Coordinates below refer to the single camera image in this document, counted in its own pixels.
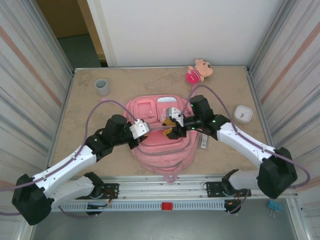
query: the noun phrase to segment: beige tabletop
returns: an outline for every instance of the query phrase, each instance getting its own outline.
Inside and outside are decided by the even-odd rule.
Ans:
[[[185,80],[186,72],[186,68],[77,70],[52,164],[64,159],[81,144],[88,114],[100,102],[94,86],[97,79],[108,81],[111,89],[108,99],[126,105],[129,100],[144,95],[176,94],[187,98],[192,86]],[[237,123],[237,126],[257,140],[266,142],[243,67],[214,67],[213,75],[207,77],[203,84],[220,96],[232,115],[238,105],[252,108],[250,123]],[[207,89],[199,88],[197,94],[203,94],[208,99],[215,114],[227,116],[221,104]],[[90,119],[88,134],[92,135],[97,129],[103,128],[112,115],[123,112],[114,104],[101,105]],[[183,174],[225,174],[232,169],[254,170],[256,167],[228,145],[210,138],[207,149],[197,150],[194,162]],[[153,175],[140,166],[127,145],[115,147],[111,154],[78,176],[87,172],[95,172],[101,177]]]

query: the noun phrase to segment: gray cup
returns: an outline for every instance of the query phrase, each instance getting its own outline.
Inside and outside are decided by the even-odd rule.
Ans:
[[[105,79],[98,79],[97,81],[95,81],[94,86],[100,96],[108,95],[108,93],[110,92],[109,84]]]

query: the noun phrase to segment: pink backpack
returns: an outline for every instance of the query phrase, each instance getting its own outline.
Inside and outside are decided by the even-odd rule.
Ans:
[[[185,138],[177,140],[168,139],[163,135],[167,128],[162,126],[166,118],[166,109],[175,107],[182,110],[185,104],[186,100],[177,95],[152,95],[132,99],[126,106],[137,119],[143,119],[148,123],[151,129],[147,139],[132,149],[133,155],[144,168],[163,175],[168,183],[173,183],[178,174],[193,162],[198,147],[197,131],[188,131]],[[190,105],[184,115],[192,115]],[[124,116],[134,122],[126,112]]]

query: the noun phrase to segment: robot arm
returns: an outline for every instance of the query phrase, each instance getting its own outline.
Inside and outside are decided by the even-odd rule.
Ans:
[[[255,189],[261,190],[272,199],[276,199],[297,180],[297,173],[293,164],[270,154],[277,153],[292,159],[287,149],[283,147],[275,149],[259,142],[238,128],[235,131],[228,118],[214,114],[203,95],[192,97],[190,104],[193,116],[185,117],[174,107],[166,110],[166,117],[176,124],[175,127],[164,132],[168,138],[186,137],[187,131],[201,130],[215,140],[228,144],[247,157],[258,168],[257,171],[235,169],[223,177],[222,186],[229,195],[232,195],[236,190]]]
[[[109,155],[114,146],[128,144],[135,148],[146,139],[148,125],[138,119],[134,124],[122,115],[113,115],[105,128],[89,136],[81,146],[68,157],[49,169],[29,177],[22,175],[16,185],[43,179],[32,185],[14,190],[12,204],[30,225],[41,222],[52,208],[82,196],[98,197],[102,193],[103,181],[93,172],[86,173],[76,181],[65,183],[76,173],[95,164]]]

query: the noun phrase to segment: plush toy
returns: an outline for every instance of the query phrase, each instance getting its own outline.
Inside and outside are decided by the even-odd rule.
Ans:
[[[212,69],[209,62],[203,59],[195,60],[195,67],[188,66],[185,79],[191,83],[196,84],[199,81],[205,80],[205,77],[209,77],[214,70]]]

